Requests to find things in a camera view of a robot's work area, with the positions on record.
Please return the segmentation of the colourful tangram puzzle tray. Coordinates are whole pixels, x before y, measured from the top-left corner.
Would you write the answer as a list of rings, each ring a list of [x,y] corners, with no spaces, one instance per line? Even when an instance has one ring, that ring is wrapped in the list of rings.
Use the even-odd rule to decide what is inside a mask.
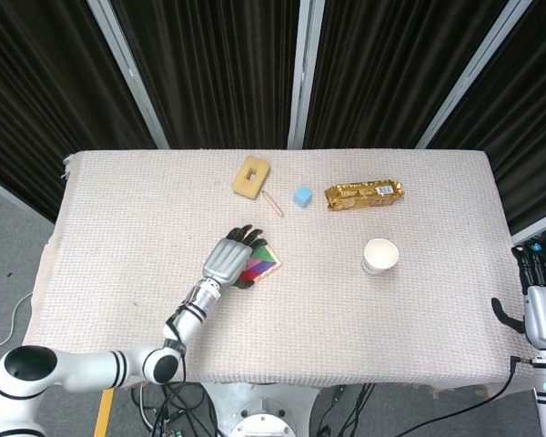
[[[272,252],[273,256],[275,257],[275,261],[274,261],[274,262],[276,263],[276,266],[275,266],[274,268],[269,269],[268,271],[263,272],[262,274],[260,274],[260,275],[256,278],[256,280],[253,281],[253,282],[258,282],[258,281],[264,279],[267,275],[273,273],[276,269],[278,269],[278,268],[282,265],[282,263],[281,263],[280,259],[278,258],[277,254],[274,252],[274,250],[273,250],[271,247],[270,247],[270,251]]]

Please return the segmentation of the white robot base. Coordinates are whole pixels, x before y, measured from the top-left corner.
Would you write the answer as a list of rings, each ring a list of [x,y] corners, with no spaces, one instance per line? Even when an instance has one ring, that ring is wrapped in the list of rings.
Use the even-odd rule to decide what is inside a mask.
[[[203,384],[226,437],[309,437],[320,389],[287,384]]]

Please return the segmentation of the white paper cup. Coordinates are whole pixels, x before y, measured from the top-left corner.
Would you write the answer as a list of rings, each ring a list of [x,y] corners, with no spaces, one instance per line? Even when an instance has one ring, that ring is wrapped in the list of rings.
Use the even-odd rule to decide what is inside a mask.
[[[378,275],[394,267],[399,249],[387,239],[371,239],[363,250],[361,267],[369,275]]]

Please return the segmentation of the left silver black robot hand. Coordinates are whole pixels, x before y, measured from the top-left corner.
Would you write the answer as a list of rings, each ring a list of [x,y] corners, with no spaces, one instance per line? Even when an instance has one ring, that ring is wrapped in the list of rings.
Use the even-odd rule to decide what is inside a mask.
[[[236,287],[240,290],[251,288],[255,281],[240,278],[252,254],[267,245],[261,238],[262,229],[248,224],[240,228],[233,228],[213,248],[204,263],[202,272],[205,278],[217,282],[222,290]]]

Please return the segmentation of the grey metal frame post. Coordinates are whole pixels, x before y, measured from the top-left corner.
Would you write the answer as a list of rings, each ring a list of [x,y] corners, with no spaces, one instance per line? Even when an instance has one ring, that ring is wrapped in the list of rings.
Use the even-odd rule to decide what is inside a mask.
[[[110,0],[86,0],[113,58],[158,149],[170,149],[167,136],[148,94],[123,26]]]
[[[414,146],[416,149],[426,149],[428,147],[533,2],[534,0],[507,0],[500,14],[481,40],[470,61]]]
[[[299,0],[287,149],[304,146],[326,0]]]

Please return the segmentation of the gold foil snack package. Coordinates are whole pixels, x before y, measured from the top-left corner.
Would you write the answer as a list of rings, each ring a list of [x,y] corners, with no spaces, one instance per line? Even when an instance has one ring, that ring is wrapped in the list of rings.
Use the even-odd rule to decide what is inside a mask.
[[[384,179],[336,185],[324,195],[329,210],[343,211],[391,205],[403,198],[405,191],[400,182]]]

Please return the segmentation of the grey metal floor rail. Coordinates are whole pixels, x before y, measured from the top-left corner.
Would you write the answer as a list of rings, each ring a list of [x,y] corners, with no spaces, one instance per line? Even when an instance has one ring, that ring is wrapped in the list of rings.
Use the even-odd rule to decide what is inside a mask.
[[[31,214],[35,218],[40,218],[40,219],[42,219],[44,221],[48,221],[51,224],[56,223],[56,221],[54,219],[50,219],[47,216],[45,216],[44,214],[38,212],[35,208],[28,205],[20,197],[18,197],[17,195],[15,195],[13,192],[9,191],[7,188],[3,187],[2,185],[0,185],[0,196],[2,198],[5,198],[6,200],[8,200],[13,205],[19,207],[20,209],[22,209],[26,213]]]
[[[530,235],[526,235],[523,231],[521,231],[512,237],[514,245],[529,243],[537,240],[546,240],[546,229],[544,229],[542,232],[535,232]]]

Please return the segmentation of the beige woven tablecloth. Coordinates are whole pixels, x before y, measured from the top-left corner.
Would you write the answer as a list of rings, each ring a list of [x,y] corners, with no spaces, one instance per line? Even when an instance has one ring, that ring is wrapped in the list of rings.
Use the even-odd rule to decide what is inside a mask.
[[[71,352],[158,346],[218,241],[250,224],[282,265],[230,289],[187,352],[193,381],[503,382],[531,348],[490,301],[522,314],[511,234],[486,155],[439,149],[260,150],[263,198],[234,193],[244,150],[83,151],[36,275],[25,341]],[[331,211],[330,187],[389,179],[403,198]],[[312,191],[305,208],[298,187]],[[378,275],[371,239],[399,249]]]

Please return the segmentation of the dark pleated curtain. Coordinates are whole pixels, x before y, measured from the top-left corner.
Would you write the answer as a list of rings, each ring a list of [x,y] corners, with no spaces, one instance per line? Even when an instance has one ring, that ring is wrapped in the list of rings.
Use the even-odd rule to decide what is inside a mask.
[[[415,147],[508,1],[326,0],[304,147]]]
[[[546,0],[531,0],[429,146],[487,155],[511,232],[546,216]]]
[[[173,149],[283,149],[299,0],[111,0]]]
[[[0,0],[0,185],[51,222],[64,159],[155,143],[86,0]]]

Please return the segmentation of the yellow sponge with hole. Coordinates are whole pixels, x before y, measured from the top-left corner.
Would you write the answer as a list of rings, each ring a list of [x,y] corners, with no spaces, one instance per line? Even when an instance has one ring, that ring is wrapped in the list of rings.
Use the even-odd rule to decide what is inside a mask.
[[[261,158],[248,156],[232,183],[232,189],[240,196],[255,199],[270,171],[270,164]]]

